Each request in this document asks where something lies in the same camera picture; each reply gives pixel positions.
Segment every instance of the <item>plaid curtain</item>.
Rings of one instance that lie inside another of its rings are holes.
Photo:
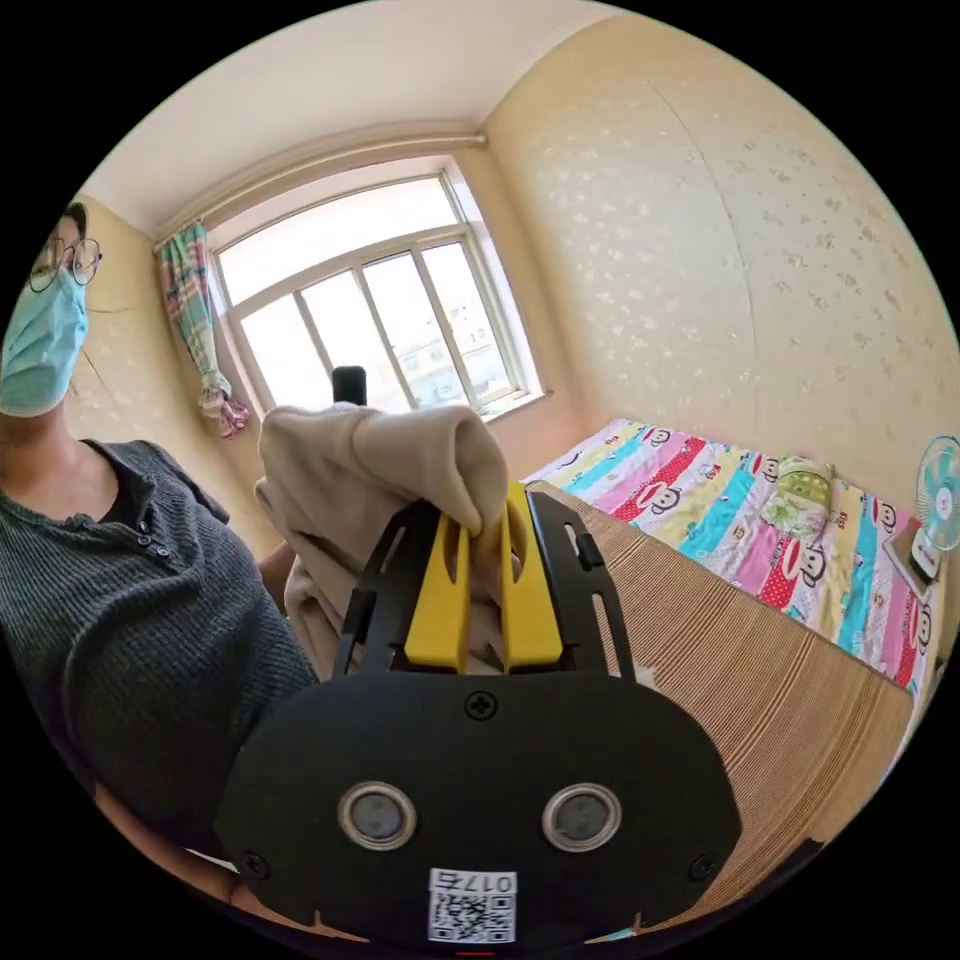
[[[200,409],[204,416],[220,421],[220,435],[229,439],[247,425],[250,411],[230,399],[232,388],[217,366],[207,271],[207,231],[200,223],[182,230],[160,250],[164,303],[200,372]]]

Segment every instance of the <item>electric fan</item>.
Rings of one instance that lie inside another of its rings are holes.
[[[910,555],[920,573],[935,580],[940,554],[960,544],[960,441],[936,437],[917,471],[920,529]]]

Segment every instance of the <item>fan base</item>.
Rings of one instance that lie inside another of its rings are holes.
[[[913,538],[910,559],[928,580],[936,580],[937,573],[940,571],[940,551],[930,543],[922,527],[917,530]]]

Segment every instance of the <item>eyeglasses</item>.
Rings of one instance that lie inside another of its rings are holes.
[[[70,270],[77,283],[85,287],[96,276],[102,259],[100,244],[96,240],[87,237],[67,246],[59,237],[51,237],[30,271],[30,289],[34,293],[43,293],[61,267]]]

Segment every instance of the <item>face mask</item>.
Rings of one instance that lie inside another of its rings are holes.
[[[67,395],[87,336],[86,288],[66,270],[42,293],[20,294],[0,356],[0,413],[40,417]]]

